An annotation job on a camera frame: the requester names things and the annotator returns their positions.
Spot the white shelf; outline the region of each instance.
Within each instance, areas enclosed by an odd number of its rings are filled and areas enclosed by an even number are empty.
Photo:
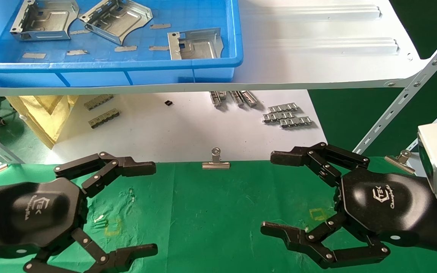
[[[116,95],[92,111],[78,99],[46,164],[61,164],[105,151],[136,161],[210,161],[213,147],[222,149],[222,159],[269,160],[273,150],[312,146],[326,141],[306,90],[253,92],[262,107],[237,107],[228,96],[224,108],[215,109],[208,92]],[[168,107],[166,100],[173,101]],[[262,114],[277,104],[296,102],[297,116],[310,116],[311,126],[281,129],[262,123]],[[91,129],[88,121],[113,108],[121,115]]]
[[[374,88],[411,77],[426,63],[388,0],[239,3],[244,62],[232,83],[0,88],[0,95]]]

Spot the green cloth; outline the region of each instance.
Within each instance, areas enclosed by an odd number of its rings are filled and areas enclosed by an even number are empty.
[[[53,167],[10,166],[0,173],[0,185],[52,181]],[[373,158],[369,169],[399,171],[382,158]],[[320,273],[307,256],[287,251],[280,239],[262,235],[259,228],[262,221],[314,228],[334,214],[332,197],[333,189],[306,167],[253,161],[232,162],[230,170],[202,170],[200,163],[160,163],[155,175],[121,177],[91,199],[84,230],[106,252],[156,243],[158,255],[135,261],[133,273]],[[342,229],[325,245],[340,249],[362,243]],[[437,252],[389,247],[392,254],[380,264],[330,271],[437,272]],[[0,259],[0,272],[22,273],[30,258]],[[50,259],[79,272],[92,263],[76,243]]]

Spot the sheet metal part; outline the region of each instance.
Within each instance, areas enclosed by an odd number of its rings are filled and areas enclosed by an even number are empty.
[[[10,33],[18,41],[69,40],[78,14],[75,0],[24,0]]]
[[[219,94],[218,97],[221,100],[225,100],[227,98],[227,91],[217,91],[217,93]]]
[[[392,158],[388,155],[384,157],[384,159],[389,162],[390,164],[393,164],[399,169],[402,169],[406,173],[414,174],[416,172],[415,169],[406,166],[407,160],[411,157],[411,152],[408,150],[402,150],[401,153],[396,157]]]
[[[87,30],[118,45],[153,18],[151,9],[131,0],[102,0],[79,17]]]
[[[282,113],[263,114],[262,117],[264,118],[262,122],[270,123],[270,122],[280,121],[281,119],[292,119],[295,116],[293,112],[282,112]]]
[[[212,149],[212,162],[201,163],[202,169],[230,169],[229,162],[220,161],[220,148],[214,147]]]
[[[102,124],[104,124],[105,122],[108,122],[111,119],[114,119],[117,116],[119,116],[119,111],[114,108],[114,109],[107,111],[104,114],[94,118],[94,119],[91,119],[89,121],[89,125],[92,129],[95,129],[95,128],[101,126]]]
[[[217,91],[210,91],[210,98],[212,99],[212,103],[214,104],[214,107],[220,107],[222,106],[222,101],[220,100],[220,96]]]
[[[109,100],[111,100],[112,98],[114,98],[114,95],[112,94],[104,94],[104,95],[100,95],[96,98],[93,98],[92,100],[89,100],[88,102],[84,103],[84,107],[87,108],[87,110],[92,110],[96,107],[98,107],[101,104],[104,104],[106,102],[108,102]]]
[[[267,110],[269,110],[270,113],[298,111],[298,109],[299,107],[294,102],[290,102],[289,104],[276,105],[274,107],[267,108]]]
[[[215,59],[223,50],[220,28],[168,33],[172,60]]]
[[[244,106],[244,99],[240,91],[231,91],[232,99],[237,104],[238,107]]]
[[[281,128],[297,127],[297,126],[310,126],[312,123],[308,116],[300,116],[299,118],[281,119],[279,126]]]

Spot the robotic hand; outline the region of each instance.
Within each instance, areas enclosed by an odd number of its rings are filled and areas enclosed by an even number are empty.
[[[306,232],[263,222],[261,233],[284,240],[286,249],[307,254],[322,268],[372,264],[390,254],[383,242],[437,251],[437,199],[427,178],[367,170],[369,159],[333,145],[272,152],[273,164],[307,166],[335,187],[336,214]],[[343,177],[330,163],[350,169]],[[330,250],[322,241],[345,228],[365,247]]]
[[[76,273],[47,264],[50,256],[77,242],[95,259],[86,273],[128,271],[135,259],[158,253],[156,244],[120,248],[105,253],[83,231],[92,198],[120,175],[156,173],[154,162],[136,163],[131,157],[101,152],[54,169],[57,179],[48,183],[23,182],[0,186],[0,257],[35,254],[23,267],[27,273]],[[71,179],[94,173],[79,188]]]

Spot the blue plastic tray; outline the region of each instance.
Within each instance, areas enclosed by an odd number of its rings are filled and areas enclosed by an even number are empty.
[[[99,0],[78,0],[80,14]],[[9,33],[21,0],[0,0],[0,86],[64,87],[146,85],[161,83],[230,82],[234,68],[243,61],[241,22],[237,0],[137,0],[151,8],[153,19],[130,33],[123,46],[137,50],[115,52],[115,43],[95,33],[71,35],[71,40],[19,42]],[[171,24],[168,29],[150,29],[151,24]],[[150,51],[149,46],[167,46],[168,32],[221,28],[224,44],[221,58],[170,60],[168,51]],[[83,30],[75,20],[71,31]],[[68,56],[68,50],[89,54]],[[24,53],[45,53],[44,59],[23,58]]]

